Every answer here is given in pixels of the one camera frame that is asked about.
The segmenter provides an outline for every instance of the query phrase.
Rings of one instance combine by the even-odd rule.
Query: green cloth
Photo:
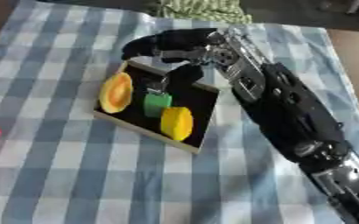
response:
[[[251,23],[251,15],[243,13],[239,0],[158,0],[158,9],[153,14],[165,18],[194,18],[230,24]]]
[[[144,114],[148,117],[159,118],[163,109],[172,106],[172,97],[169,94],[147,94],[144,98]]]

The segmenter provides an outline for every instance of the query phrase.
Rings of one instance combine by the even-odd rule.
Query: yellow object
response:
[[[99,101],[107,113],[118,113],[132,101],[132,78],[127,73],[117,73],[108,78],[101,88]]]
[[[188,108],[165,108],[160,120],[160,130],[174,140],[182,141],[192,134],[194,118]]]

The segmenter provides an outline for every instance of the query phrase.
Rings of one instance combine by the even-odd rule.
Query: green block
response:
[[[160,117],[162,110],[172,105],[169,94],[147,94],[144,98],[144,114],[148,117]]]

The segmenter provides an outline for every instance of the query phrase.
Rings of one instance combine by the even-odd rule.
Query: blue checkered tablecloth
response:
[[[21,1],[0,33],[0,223],[340,223],[214,70],[204,81],[222,92],[198,156],[92,116],[125,43],[212,26],[226,25]],[[240,28],[345,122],[359,153],[359,103],[327,32]]]

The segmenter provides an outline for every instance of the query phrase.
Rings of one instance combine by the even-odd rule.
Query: dark background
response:
[[[158,0],[40,0],[64,4],[146,11]],[[288,25],[321,26],[359,31],[359,12],[346,15],[320,10],[322,0],[241,0],[241,7],[253,16],[254,22]]]

